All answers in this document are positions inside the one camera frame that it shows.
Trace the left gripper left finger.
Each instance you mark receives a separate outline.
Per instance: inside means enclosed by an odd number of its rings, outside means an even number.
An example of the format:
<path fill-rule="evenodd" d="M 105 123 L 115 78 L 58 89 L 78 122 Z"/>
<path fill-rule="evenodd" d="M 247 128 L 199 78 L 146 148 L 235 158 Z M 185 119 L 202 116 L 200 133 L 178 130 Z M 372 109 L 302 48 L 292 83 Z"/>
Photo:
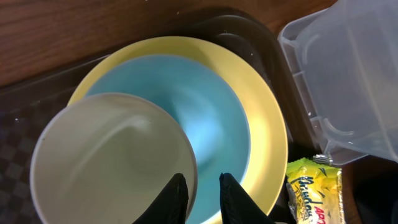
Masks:
<path fill-rule="evenodd" d="M 181 173 L 176 173 L 133 224 L 185 224 L 188 187 Z"/>

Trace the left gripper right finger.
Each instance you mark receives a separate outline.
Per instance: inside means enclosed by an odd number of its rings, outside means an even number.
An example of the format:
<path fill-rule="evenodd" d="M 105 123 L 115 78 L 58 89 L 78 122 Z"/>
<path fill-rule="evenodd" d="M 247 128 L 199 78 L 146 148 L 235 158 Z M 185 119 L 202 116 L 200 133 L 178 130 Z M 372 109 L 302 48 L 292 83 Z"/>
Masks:
<path fill-rule="evenodd" d="M 222 173 L 220 211 L 223 224 L 274 224 L 230 174 Z"/>

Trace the light blue bowl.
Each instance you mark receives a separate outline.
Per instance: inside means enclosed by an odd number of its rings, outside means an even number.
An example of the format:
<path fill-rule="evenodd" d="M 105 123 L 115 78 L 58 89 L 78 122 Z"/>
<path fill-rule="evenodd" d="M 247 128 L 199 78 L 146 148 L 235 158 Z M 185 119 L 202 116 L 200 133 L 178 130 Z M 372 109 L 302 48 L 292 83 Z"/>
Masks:
<path fill-rule="evenodd" d="M 198 188 L 187 223 L 205 223 L 220 210 L 222 173 L 238 181 L 250 154 L 248 120 L 238 97 L 214 71 L 195 60 L 169 54 L 130 59 L 99 78 L 86 96 L 136 95 L 168 112 L 195 153 Z"/>

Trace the white plastic cup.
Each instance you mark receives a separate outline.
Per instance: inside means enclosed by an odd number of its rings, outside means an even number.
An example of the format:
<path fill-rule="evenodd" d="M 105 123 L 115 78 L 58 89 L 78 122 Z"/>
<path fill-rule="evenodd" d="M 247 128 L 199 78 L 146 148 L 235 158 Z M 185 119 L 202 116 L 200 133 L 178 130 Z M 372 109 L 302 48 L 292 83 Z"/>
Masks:
<path fill-rule="evenodd" d="M 30 189 L 43 223 L 132 223 L 178 173 L 192 208 L 197 163 L 180 125 L 143 98 L 102 93 L 67 106 L 45 127 Z"/>

